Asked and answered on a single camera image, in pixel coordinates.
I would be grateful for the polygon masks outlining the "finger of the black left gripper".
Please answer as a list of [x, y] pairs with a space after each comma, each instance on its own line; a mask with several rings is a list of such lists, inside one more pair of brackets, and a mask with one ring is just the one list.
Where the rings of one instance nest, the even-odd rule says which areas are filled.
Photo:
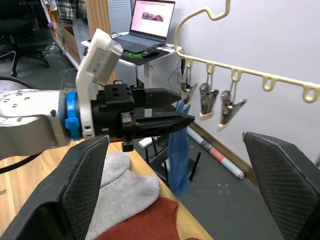
[[160, 112], [155, 116], [136, 118], [131, 127], [132, 138], [166, 136], [183, 130], [195, 117], [181, 112]]
[[182, 96], [172, 90], [159, 88], [145, 88], [145, 107], [164, 107], [178, 102]]

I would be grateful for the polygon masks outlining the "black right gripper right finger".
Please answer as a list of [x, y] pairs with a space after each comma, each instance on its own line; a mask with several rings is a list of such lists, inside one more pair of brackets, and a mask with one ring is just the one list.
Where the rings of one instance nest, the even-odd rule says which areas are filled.
[[320, 170], [294, 144], [242, 134], [258, 188], [286, 240], [320, 238]]

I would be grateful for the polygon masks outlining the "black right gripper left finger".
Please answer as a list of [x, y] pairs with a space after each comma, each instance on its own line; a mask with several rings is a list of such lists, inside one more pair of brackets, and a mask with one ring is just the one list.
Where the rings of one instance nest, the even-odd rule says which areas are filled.
[[31, 193], [2, 240], [83, 240], [99, 195], [107, 136], [71, 147]]

